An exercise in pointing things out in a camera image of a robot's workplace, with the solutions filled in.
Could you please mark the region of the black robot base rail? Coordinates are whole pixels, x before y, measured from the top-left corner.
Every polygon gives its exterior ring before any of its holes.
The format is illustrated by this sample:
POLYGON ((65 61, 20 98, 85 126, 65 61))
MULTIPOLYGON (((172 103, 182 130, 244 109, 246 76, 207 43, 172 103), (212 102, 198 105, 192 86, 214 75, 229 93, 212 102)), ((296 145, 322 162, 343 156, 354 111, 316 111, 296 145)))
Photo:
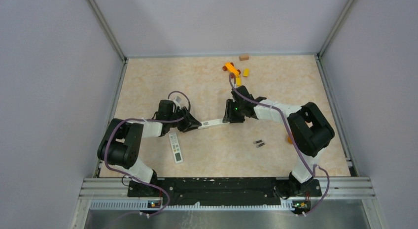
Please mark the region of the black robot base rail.
POLYGON ((169 206, 262 206, 279 205, 292 197, 321 197, 319 181, 299 184, 287 177, 158 178, 153 187, 130 181, 128 197, 156 198, 148 204, 169 206))

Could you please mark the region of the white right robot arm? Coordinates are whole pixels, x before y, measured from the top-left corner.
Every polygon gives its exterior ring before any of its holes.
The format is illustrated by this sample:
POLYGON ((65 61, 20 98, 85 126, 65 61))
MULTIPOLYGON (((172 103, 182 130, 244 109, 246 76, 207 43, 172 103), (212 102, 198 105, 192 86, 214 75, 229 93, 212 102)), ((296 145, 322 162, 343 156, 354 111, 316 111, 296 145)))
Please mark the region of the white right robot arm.
POLYGON ((302 106, 285 105, 265 97, 254 98, 245 86, 232 88, 232 99, 226 101, 223 122, 243 123, 246 118, 282 123, 298 154, 289 175, 289 189, 301 196, 309 189, 317 162, 335 132, 319 107, 308 102, 302 106))

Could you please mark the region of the white remote control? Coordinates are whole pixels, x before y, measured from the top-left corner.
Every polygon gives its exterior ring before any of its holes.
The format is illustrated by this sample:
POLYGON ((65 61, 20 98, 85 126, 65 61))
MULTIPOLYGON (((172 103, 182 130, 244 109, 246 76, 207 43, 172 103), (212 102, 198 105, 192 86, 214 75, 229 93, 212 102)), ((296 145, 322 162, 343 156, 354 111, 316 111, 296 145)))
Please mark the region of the white remote control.
POLYGON ((223 122, 223 119, 213 119, 208 121, 201 122, 201 126, 198 127, 199 130, 207 129, 207 128, 213 128, 218 127, 223 124, 227 124, 223 122))

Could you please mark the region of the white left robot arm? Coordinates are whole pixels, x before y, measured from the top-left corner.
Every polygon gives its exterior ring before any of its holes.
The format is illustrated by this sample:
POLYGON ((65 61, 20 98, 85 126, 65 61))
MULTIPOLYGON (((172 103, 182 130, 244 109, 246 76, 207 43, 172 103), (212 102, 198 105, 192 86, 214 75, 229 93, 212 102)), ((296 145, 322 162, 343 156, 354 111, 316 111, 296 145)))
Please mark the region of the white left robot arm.
POLYGON ((117 172, 122 171, 136 178, 140 181, 139 190, 146 196, 152 196, 158 190, 158 183, 156 172, 139 157, 142 139, 164 136, 171 128, 188 132, 201 125, 187 107, 180 107, 175 100, 163 99, 152 119, 126 122, 112 119, 99 144, 97 156, 117 172))

